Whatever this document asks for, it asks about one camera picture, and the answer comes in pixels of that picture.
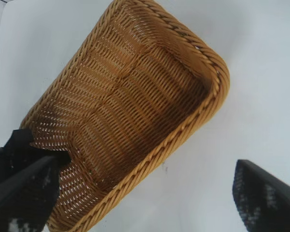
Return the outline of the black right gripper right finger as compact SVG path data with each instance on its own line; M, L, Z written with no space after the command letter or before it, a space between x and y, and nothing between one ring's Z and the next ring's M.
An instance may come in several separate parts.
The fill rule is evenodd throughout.
M290 232L290 186L247 159L236 163L236 209L249 232Z

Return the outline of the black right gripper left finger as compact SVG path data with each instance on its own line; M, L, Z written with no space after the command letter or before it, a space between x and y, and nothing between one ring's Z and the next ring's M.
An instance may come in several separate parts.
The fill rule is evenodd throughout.
M14 130L0 147L0 232L41 232L59 196L67 151L35 148L31 130Z

